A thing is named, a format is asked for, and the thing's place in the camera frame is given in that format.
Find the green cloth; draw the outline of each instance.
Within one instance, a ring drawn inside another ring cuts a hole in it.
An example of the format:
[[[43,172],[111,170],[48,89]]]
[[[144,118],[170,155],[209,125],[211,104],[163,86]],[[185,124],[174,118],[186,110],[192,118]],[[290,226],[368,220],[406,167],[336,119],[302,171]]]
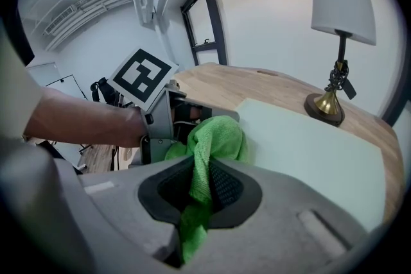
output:
[[[249,163],[247,139],[237,121],[229,116],[211,117],[188,135],[187,146],[178,142],[166,154],[166,160],[194,155],[191,201],[180,219],[180,242],[184,262],[188,262],[207,236],[207,223],[213,213],[209,187],[209,157],[228,158]]]

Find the green towel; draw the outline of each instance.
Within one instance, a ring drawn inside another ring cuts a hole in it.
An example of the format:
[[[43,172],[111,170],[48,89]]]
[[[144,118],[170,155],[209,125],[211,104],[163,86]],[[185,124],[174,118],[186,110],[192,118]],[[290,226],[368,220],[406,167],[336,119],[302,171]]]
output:
[[[180,220],[180,242],[184,262],[188,262],[207,236],[207,223],[213,213],[209,187],[209,158],[228,158],[249,163],[247,139],[237,121],[229,116],[211,117],[188,135],[187,146],[178,142],[171,146],[166,160],[194,155],[191,202]]]

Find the wooden floor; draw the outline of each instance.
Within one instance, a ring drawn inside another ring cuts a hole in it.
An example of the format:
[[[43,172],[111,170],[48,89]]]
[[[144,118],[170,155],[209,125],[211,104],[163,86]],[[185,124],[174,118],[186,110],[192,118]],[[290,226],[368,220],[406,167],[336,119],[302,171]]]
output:
[[[113,146],[111,145],[93,145],[83,152],[78,165],[85,164],[87,169],[83,173],[105,173],[110,171],[111,153]],[[138,148],[119,148],[119,169],[128,169]],[[118,170],[117,155],[114,158],[114,170]]]

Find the lamp base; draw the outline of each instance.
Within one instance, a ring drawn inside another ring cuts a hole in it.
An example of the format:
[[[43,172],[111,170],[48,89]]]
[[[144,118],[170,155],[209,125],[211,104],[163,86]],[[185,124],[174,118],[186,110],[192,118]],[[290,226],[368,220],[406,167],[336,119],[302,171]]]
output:
[[[315,103],[318,97],[321,97],[321,94],[310,94],[307,96],[306,101],[304,102],[304,108],[307,114],[324,123],[332,124],[336,127],[340,126],[345,118],[344,110],[339,108],[339,111],[336,114],[327,114],[321,111]]]

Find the brass lamp base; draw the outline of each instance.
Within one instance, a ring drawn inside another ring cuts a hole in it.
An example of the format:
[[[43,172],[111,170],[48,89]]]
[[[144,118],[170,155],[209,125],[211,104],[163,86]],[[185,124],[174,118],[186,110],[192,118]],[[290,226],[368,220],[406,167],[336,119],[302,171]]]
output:
[[[345,118],[344,110],[337,105],[334,92],[308,95],[304,108],[310,117],[337,127]]]

